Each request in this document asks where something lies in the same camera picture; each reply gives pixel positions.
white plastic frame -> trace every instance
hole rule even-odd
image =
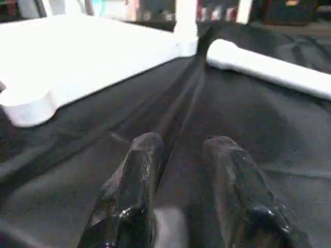
[[[0,106],[13,125],[33,127],[68,103],[194,55],[197,5],[192,2],[177,1],[173,33],[84,14],[0,25],[0,81],[6,87]]]

black cloth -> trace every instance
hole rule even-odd
[[[130,142],[147,132],[163,139],[164,171],[153,204],[180,209],[189,247],[224,247],[213,172],[202,155],[204,141],[221,135],[250,153],[311,246],[329,247],[330,102],[208,67],[205,53],[224,38],[331,73],[331,40],[225,23],[205,24],[199,32],[195,57],[68,105],[44,125],[18,129],[0,112],[0,247],[77,247],[101,186]]]

white object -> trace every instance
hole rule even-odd
[[[241,49],[226,40],[218,39],[210,45],[207,62],[331,100],[331,75]]]
[[[2,24],[0,106],[13,125],[32,127],[68,103],[192,56],[198,38],[189,17],[180,12],[174,33],[84,14]]]
[[[250,17],[253,0],[239,0],[236,22],[247,24]]]

white vertical pipe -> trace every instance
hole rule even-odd
[[[253,0],[239,0],[236,22],[247,24],[250,17]]]
[[[51,17],[53,15],[53,12],[52,12],[50,1],[49,0],[41,0],[41,2],[42,2],[43,7],[45,9],[46,16]]]
[[[197,8],[198,0],[176,0],[176,34],[184,37],[197,36]]]

black fabric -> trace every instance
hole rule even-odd
[[[185,226],[180,233],[187,241],[178,242],[184,247],[224,247],[213,170],[202,153],[204,141],[214,135],[226,135],[248,151],[311,246],[329,247],[330,102],[210,68],[205,52],[221,37],[331,73],[331,40],[223,23],[201,26],[200,34],[195,57],[66,106],[42,126],[17,129],[0,112],[1,245],[77,247],[101,187],[124,161],[131,141],[155,132],[163,140],[164,171],[153,207],[156,213],[173,209]]]

